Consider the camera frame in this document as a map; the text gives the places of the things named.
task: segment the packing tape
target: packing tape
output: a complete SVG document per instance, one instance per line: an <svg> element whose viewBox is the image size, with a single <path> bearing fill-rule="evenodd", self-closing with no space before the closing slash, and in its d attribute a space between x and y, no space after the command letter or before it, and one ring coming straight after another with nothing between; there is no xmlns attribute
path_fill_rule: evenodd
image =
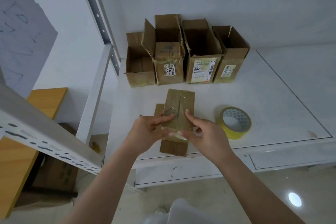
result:
<svg viewBox="0 0 336 224"><path fill-rule="evenodd" d="M252 126L250 116L242 109L233 106L221 110L216 123L224 129L227 137L233 140L240 139Z"/></svg>

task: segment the label sticker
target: label sticker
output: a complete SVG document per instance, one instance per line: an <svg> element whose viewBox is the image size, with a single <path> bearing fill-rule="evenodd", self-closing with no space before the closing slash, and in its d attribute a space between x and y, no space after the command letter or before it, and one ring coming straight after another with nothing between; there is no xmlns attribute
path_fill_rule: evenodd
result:
<svg viewBox="0 0 336 224"><path fill-rule="evenodd" d="M163 67L165 68L165 75L167 76L176 75L174 64L164 64Z"/></svg>
<svg viewBox="0 0 336 224"><path fill-rule="evenodd" d="M236 65L227 65L225 66L221 77L230 77Z"/></svg>
<svg viewBox="0 0 336 224"><path fill-rule="evenodd" d="M191 82L209 82L217 58L195 59Z"/></svg>

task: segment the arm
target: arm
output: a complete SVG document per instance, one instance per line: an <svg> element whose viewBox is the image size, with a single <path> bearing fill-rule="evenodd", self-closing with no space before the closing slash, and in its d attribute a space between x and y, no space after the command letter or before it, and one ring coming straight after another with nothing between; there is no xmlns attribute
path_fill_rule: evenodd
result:
<svg viewBox="0 0 336 224"><path fill-rule="evenodd" d="M273 192L271 192L234 154L224 130L217 124L201 120L188 111L188 119L196 132L180 131L211 162L229 183L251 223L304 223Z"/></svg>
<svg viewBox="0 0 336 224"><path fill-rule="evenodd" d="M136 119L120 148L103 166L63 224L110 224L135 160L154 142L168 136L168 130L154 130L161 122L173 118L174 115Z"/></svg>

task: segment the floor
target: floor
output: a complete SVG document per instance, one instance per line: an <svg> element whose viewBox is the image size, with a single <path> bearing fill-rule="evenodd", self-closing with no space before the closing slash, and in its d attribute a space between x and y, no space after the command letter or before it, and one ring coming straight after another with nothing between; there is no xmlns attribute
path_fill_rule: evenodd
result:
<svg viewBox="0 0 336 224"><path fill-rule="evenodd" d="M307 224L335 223L336 168L309 170L307 167L256 174L279 198ZM76 188L79 197L94 179L80 171ZM301 207L293 206L288 193L295 192ZM223 178L200 180L147 188L143 194L124 191L112 223L141 223L159 207L169 210L173 201L184 197L189 204L218 216L223 223L250 223L233 191ZM32 211L15 211L0 224L60 223L73 204Z"/></svg>

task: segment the hand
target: hand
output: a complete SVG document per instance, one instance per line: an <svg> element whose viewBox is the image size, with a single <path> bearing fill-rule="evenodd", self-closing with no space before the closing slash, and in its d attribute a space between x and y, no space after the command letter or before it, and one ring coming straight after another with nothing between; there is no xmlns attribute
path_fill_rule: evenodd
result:
<svg viewBox="0 0 336 224"><path fill-rule="evenodd" d="M149 150L157 140L169 136L169 130L156 130L156 127L164 121L174 119L174 115L169 116L140 116L133 123L133 126L126 136L123 146L136 156Z"/></svg>
<svg viewBox="0 0 336 224"><path fill-rule="evenodd" d="M207 159L218 166L227 157L232 156L233 151L229 145L229 140L219 125L206 119L197 118L190 114L189 110L185 112L185 115L195 126L199 127L196 132L203 132L203 135L198 137L187 130L180 130L179 133L191 141Z"/></svg>

